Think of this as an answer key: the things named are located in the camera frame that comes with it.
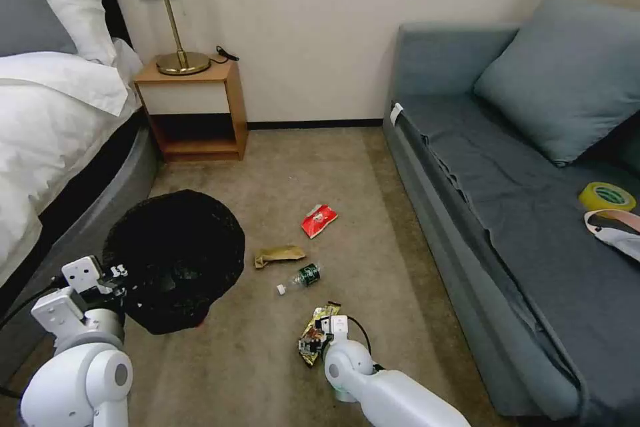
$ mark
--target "carpet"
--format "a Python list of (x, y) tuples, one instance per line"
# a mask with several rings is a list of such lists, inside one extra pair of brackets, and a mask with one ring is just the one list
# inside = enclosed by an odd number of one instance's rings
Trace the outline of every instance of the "carpet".
[[(309, 369), (296, 351), (327, 300), (364, 325), (377, 362), (472, 426), (515, 425), (489, 402), (380, 128), (253, 131), (244, 161), (166, 165), (152, 195), (185, 188), (234, 213), (247, 239), (245, 271), (198, 328), (152, 336), (127, 320), (130, 425), (369, 425), (358, 405), (334, 399), (322, 365)], [(339, 218), (309, 240), (300, 222), (317, 203)], [(253, 268), (256, 249), (280, 244), (308, 258)], [(278, 296), (276, 285), (310, 261), (323, 265), (323, 278)], [(355, 328), (352, 337), (363, 340)]]

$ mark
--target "brass lamp base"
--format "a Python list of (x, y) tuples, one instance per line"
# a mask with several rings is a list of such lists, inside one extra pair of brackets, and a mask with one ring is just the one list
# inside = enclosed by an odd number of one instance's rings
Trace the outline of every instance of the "brass lamp base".
[(176, 53), (159, 57), (156, 65), (158, 72), (165, 75), (192, 75), (208, 69), (211, 59), (203, 53), (178, 50)]

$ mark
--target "yellow tape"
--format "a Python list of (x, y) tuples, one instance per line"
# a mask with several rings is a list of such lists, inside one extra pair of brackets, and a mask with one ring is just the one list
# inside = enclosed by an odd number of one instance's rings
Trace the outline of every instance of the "yellow tape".
[(585, 187), (578, 200), (591, 210), (616, 209), (631, 211), (635, 208), (635, 198), (626, 190), (606, 182), (591, 182)]

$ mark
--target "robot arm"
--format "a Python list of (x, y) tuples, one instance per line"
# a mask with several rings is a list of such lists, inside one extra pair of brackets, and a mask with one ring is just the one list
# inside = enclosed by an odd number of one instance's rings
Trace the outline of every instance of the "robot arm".
[(88, 309), (79, 294), (93, 292), (113, 301), (127, 271), (119, 266), (104, 276), (94, 258), (62, 269), (69, 287), (40, 298), (31, 309), (55, 335), (55, 355), (36, 372), (20, 405), (30, 427), (127, 427), (127, 395), (133, 380), (129, 357), (121, 351), (119, 316), (107, 308)]
[(333, 335), (325, 375), (343, 402), (360, 402), (375, 427), (470, 427), (454, 407), (397, 370), (376, 373), (367, 349), (347, 339), (347, 316), (332, 316), (323, 330)]
[(36, 372), (20, 411), (32, 427), (127, 427), (129, 357), (111, 344), (83, 344)]

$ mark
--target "plastic bottle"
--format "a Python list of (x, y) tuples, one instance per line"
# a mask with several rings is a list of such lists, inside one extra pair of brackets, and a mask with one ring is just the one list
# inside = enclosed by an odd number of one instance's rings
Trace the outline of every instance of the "plastic bottle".
[(309, 264), (306, 267), (302, 267), (293, 277), (277, 286), (278, 293), (284, 295), (290, 290), (300, 290), (309, 287), (311, 284), (320, 280), (322, 272), (323, 268), (320, 264)]

